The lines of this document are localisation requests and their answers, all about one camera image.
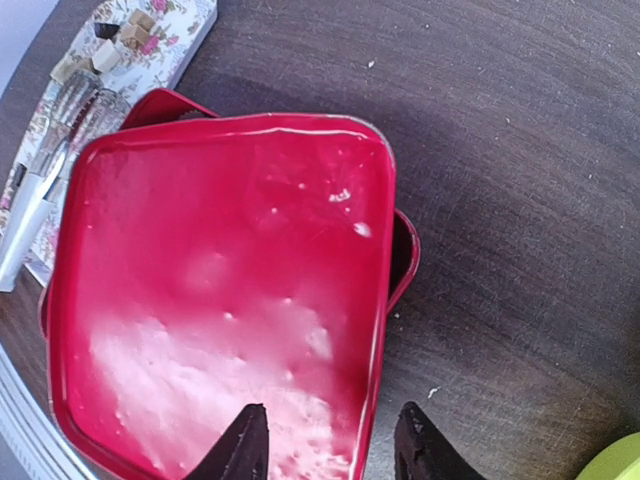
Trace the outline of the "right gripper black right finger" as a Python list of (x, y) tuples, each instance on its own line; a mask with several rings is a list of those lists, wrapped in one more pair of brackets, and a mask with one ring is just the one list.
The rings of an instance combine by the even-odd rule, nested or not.
[(394, 471), (396, 480), (485, 480), (413, 401), (395, 426)]

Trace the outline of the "white square chocolate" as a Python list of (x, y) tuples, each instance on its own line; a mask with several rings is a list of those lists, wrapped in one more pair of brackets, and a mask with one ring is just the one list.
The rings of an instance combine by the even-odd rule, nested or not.
[(103, 40), (91, 56), (93, 69), (104, 74), (115, 68), (122, 61), (122, 55), (112, 40)]

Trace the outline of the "metal tongs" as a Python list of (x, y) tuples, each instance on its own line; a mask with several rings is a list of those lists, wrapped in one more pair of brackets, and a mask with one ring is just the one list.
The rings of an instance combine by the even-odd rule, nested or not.
[(55, 205), (54, 192), (63, 182), (71, 146), (96, 131), (88, 123), (111, 125), (123, 120), (118, 94), (106, 89), (98, 75), (73, 72), (61, 86), (49, 113), (44, 138), (33, 163), (21, 177), (1, 240), (1, 290), (11, 292), (28, 250)]

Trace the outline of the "red box lid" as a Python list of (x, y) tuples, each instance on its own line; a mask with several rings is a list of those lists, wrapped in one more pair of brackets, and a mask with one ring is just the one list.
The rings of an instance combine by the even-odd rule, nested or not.
[(90, 143), (48, 288), (66, 438), (119, 477), (181, 479), (260, 404), (270, 478), (362, 478), (395, 190), (388, 140), (350, 116), (200, 118)]

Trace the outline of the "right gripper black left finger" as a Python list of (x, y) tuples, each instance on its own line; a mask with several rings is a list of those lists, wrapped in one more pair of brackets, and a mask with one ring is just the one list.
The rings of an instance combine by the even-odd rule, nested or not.
[(266, 408), (247, 404), (185, 480), (265, 480), (269, 446)]

